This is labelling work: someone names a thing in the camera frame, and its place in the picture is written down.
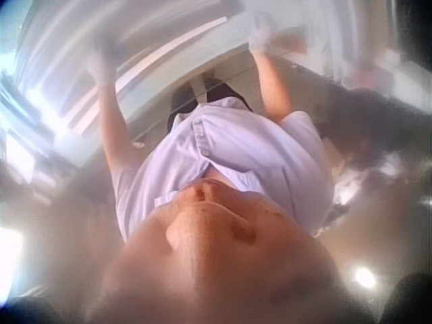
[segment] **skin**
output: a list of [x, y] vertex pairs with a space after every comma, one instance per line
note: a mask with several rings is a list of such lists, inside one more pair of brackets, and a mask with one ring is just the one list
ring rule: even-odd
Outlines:
[[339, 282], [324, 248], [276, 204], [198, 180], [134, 232], [106, 273], [92, 317], [316, 323], [337, 312]]

